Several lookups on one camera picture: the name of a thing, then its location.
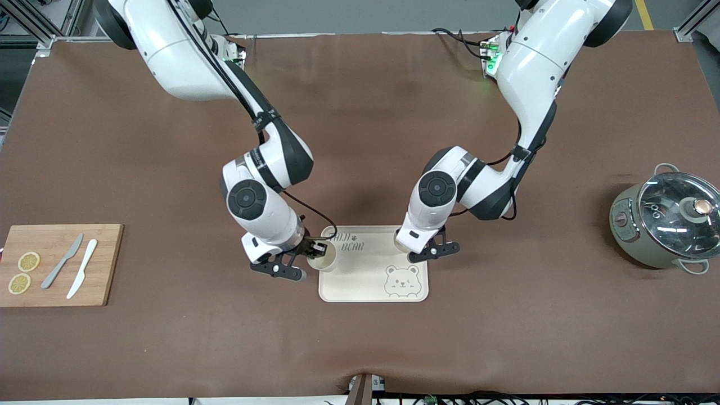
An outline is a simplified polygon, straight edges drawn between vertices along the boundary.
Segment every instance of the brown table mat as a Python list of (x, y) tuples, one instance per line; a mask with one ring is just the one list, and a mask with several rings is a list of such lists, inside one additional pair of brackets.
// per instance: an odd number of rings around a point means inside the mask
[[(435, 151), (491, 161), (517, 133), (480, 62), (436, 36), (267, 39), (248, 54), (315, 155), (292, 192), (338, 224), (400, 224)], [(113, 44), (54, 44), (0, 153), (0, 241), (14, 224), (125, 234), (106, 307), (0, 310), (0, 399), (329, 394), (364, 372), (420, 393), (720, 391), (720, 262), (703, 277), (643, 270), (606, 223), (661, 161), (720, 184), (693, 47), (621, 33), (580, 51), (557, 102), (518, 219), (451, 219), (462, 252), (430, 263), (427, 300), (325, 303), (315, 271), (297, 284), (248, 269), (218, 189), (256, 142), (237, 102), (174, 99)]]

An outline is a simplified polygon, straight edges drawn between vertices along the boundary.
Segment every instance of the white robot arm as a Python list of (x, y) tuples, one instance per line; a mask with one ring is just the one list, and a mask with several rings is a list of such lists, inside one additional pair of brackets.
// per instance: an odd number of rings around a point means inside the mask
[(503, 217), (516, 190), (544, 145), (554, 119), (555, 96), (564, 75), (585, 45), (610, 40), (625, 24), (631, 0), (516, 0), (521, 14), (514, 31), (481, 43), (484, 72), (518, 118), (518, 141), (501, 171), (460, 146), (443, 149), (425, 167), (413, 188), (397, 242), (411, 251), (411, 262), (437, 259), (459, 251), (445, 239), (444, 225), (455, 202), (484, 221)]
[[(253, 120), (260, 145), (222, 168), (221, 190), (253, 270), (302, 280), (297, 254), (324, 255), (306, 238), (292, 208), (278, 194), (310, 176), (312, 153), (242, 69), (244, 49), (202, 23), (210, 0), (95, 0), (98, 21), (116, 44), (138, 49), (158, 83), (179, 99), (237, 99)], [(263, 131), (267, 133), (265, 141)], [(282, 255), (292, 259), (283, 264)]]

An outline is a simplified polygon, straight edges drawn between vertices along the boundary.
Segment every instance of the yellow line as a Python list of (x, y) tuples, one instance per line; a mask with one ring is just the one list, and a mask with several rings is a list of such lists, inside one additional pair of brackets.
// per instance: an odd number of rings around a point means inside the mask
[(640, 13), (642, 27), (646, 31), (654, 30), (655, 28), (652, 26), (652, 20), (650, 19), (650, 14), (647, 12), (647, 5), (645, 5), (645, 0), (635, 0), (635, 5), (637, 6), (637, 12)]

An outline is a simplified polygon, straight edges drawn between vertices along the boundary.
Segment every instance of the wooden cutting board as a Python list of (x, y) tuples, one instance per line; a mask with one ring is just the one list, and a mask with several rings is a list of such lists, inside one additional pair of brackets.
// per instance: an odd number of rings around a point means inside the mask
[[(80, 249), (65, 263), (50, 288), (43, 290), (40, 287), (43, 280), (80, 233), (84, 235)], [(0, 259), (0, 307), (105, 305), (121, 236), (122, 225), (110, 223), (12, 226)], [(97, 248), (85, 268), (85, 281), (78, 292), (67, 299), (90, 239), (97, 239)], [(30, 288), (22, 294), (12, 295), (8, 284), (14, 275), (22, 272), (17, 262), (27, 252), (38, 253), (40, 265), (27, 273), (32, 278)]]

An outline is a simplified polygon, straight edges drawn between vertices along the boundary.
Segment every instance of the lid knob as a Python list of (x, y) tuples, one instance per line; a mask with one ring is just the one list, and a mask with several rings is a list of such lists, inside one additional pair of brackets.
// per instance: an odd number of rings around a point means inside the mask
[(693, 209), (700, 215), (708, 215), (713, 212), (713, 205), (708, 200), (695, 200)]

